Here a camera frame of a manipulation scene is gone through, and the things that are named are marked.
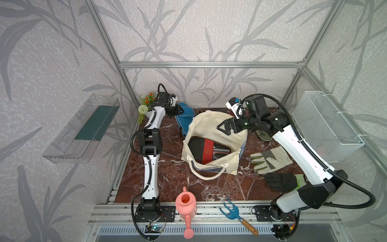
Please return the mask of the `maroon paddle case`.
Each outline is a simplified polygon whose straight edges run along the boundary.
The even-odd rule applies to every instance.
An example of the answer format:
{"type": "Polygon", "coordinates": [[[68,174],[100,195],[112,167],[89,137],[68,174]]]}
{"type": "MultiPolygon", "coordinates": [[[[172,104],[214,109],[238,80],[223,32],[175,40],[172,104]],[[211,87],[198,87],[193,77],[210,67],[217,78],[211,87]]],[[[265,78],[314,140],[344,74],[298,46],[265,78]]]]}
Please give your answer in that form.
{"type": "Polygon", "coordinates": [[[241,118],[243,116],[243,109],[240,109],[239,111],[238,110],[229,110],[228,113],[233,116],[233,117],[236,117],[237,119],[241,118]]]}

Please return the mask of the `blue paddle case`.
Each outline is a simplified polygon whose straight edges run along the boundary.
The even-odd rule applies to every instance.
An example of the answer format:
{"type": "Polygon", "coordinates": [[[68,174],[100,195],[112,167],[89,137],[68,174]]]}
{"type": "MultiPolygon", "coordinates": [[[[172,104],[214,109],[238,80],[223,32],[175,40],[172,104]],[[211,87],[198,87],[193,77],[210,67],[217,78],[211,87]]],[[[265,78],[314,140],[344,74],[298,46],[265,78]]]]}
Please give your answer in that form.
{"type": "Polygon", "coordinates": [[[178,116],[175,116],[175,119],[177,121],[182,136],[185,138],[188,134],[188,127],[192,122],[193,118],[195,117],[195,112],[191,107],[189,107],[188,104],[184,102],[179,102],[178,105],[180,106],[183,113],[178,116]]]}

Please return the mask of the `olive green paddle case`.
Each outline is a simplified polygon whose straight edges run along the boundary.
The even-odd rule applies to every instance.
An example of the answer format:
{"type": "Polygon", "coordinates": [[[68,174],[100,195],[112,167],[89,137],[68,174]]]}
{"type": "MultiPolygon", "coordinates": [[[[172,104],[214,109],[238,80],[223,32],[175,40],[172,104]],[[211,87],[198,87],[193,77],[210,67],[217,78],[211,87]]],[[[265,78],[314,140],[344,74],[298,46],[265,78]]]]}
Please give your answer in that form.
{"type": "Polygon", "coordinates": [[[273,140],[273,137],[271,137],[267,132],[256,130],[256,134],[264,142],[270,142],[273,140]]]}

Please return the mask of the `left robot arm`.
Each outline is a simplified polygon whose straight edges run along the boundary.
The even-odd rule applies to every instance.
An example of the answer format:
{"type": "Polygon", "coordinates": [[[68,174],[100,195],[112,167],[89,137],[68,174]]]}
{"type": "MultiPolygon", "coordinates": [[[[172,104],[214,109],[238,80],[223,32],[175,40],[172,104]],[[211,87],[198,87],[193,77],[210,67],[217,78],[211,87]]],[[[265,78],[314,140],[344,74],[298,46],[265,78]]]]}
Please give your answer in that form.
{"type": "Polygon", "coordinates": [[[157,184],[158,162],[163,151],[160,126],[165,116],[174,117],[183,113],[176,103],[174,94],[166,91],[157,93],[155,102],[151,105],[151,116],[146,126],[131,138],[131,149],[141,155],[144,160],[144,188],[133,200],[140,197],[138,214],[149,216],[161,215],[161,205],[157,184]]]}

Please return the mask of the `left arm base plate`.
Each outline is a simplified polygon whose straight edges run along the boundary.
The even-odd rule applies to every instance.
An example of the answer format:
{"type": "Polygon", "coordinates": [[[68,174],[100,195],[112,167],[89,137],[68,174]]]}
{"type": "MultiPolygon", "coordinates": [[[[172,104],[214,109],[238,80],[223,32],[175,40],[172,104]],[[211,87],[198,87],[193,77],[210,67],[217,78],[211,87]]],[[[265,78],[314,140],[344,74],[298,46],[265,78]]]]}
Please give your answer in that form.
{"type": "Polygon", "coordinates": [[[142,209],[140,205],[135,211],[135,222],[174,222],[176,215],[175,206],[161,206],[160,208],[142,209]]]}

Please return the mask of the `cream canvas tote bag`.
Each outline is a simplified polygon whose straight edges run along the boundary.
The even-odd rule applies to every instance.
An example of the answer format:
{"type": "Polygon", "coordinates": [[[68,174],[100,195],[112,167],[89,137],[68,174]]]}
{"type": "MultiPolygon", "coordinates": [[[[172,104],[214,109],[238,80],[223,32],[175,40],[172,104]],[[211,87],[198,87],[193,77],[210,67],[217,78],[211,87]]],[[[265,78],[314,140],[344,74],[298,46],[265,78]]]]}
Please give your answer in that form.
{"type": "Polygon", "coordinates": [[[227,135],[217,129],[223,121],[231,119],[232,116],[226,113],[205,111],[193,118],[188,126],[188,133],[183,141],[182,160],[189,165],[191,172],[202,180],[214,180],[222,174],[237,175],[239,160],[245,150],[248,138],[246,130],[237,134],[227,135]],[[231,149],[231,153],[207,164],[200,164],[194,158],[193,149],[188,143],[194,137],[212,140],[231,149]]]}

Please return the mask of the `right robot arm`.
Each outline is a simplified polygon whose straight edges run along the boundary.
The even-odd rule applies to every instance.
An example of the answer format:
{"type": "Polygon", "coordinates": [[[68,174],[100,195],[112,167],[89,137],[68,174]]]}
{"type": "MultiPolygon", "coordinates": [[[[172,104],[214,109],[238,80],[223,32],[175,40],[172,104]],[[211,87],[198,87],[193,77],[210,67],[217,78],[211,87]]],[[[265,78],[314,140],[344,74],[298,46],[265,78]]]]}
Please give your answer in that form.
{"type": "Polygon", "coordinates": [[[348,181],[346,172],[335,170],[311,148],[299,134],[288,110],[276,98],[259,93],[249,95],[242,100],[233,97],[226,103],[226,107],[234,113],[234,117],[220,123],[217,130],[228,136],[252,129],[266,132],[291,155],[306,175],[306,185],[272,201],[272,213],[318,209],[321,206],[363,209],[376,202],[375,196],[370,191],[348,181]],[[366,194],[369,200],[357,205],[327,202],[342,184],[347,184],[366,194]]]}

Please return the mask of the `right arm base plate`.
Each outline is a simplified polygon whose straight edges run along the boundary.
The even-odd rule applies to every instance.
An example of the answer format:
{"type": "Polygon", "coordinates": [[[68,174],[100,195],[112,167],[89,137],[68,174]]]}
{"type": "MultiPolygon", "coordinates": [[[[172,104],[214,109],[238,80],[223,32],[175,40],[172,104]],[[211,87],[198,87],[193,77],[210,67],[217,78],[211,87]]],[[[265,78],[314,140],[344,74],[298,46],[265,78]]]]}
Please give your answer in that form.
{"type": "Polygon", "coordinates": [[[296,222],[297,212],[284,213],[281,210],[273,209],[270,205],[256,205],[251,208],[252,214],[257,222],[296,222]]]}

